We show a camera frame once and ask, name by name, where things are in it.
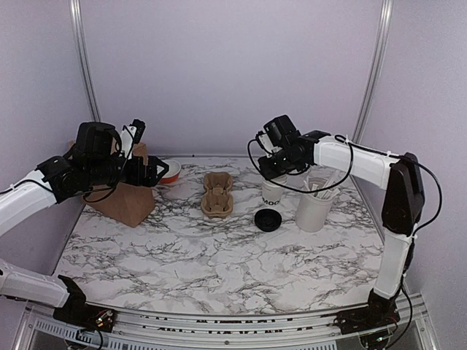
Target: white container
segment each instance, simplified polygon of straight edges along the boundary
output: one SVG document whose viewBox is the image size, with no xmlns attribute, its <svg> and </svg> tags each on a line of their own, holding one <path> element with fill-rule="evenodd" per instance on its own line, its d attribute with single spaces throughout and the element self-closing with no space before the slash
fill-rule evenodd
<svg viewBox="0 0 467 350">
<path fill-rule="evenodd" d="M 278 184 L 287 184 L 287 175 L 282 175 L 272 181 L 277 182 Z M 268 180 L 263 180 L 263 202 L 269 206 L 276 206 L 280 202 L 280 198 L 284 192 L 284 188 L 269 182 Z"/>
<path fill-rule="evenodd" d="M 318 185 L 318 189 L 322 188 L 326 183 L 325 179 L 312 178 L 309 180 L 309 186 L 313 184 Z M 295 214 L 295 222 L 303 231 L 317 232 L 321 230 L 328 217 L 331 206 L 333 205 L 336 195 L 329 199 L 321 199 L 315 197 L 313 194 L 303 194 L 298 204 L 297 212 Z"/>
</svg>

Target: bowl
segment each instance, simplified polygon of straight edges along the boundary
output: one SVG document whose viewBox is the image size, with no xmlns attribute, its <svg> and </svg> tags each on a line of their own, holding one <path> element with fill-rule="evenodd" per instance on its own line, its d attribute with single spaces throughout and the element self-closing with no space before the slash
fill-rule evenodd
<svg viewBox="0 0 467 350">
<path fill-rule="evenodd" d="M 159 181 L 161 184 L 171 184 L 178 179 L 182 166 L 176 160 L 165 160 L 165 164 L 169 166 L 169 172 L 162 176 L 162 179 Z"/>
</svg>

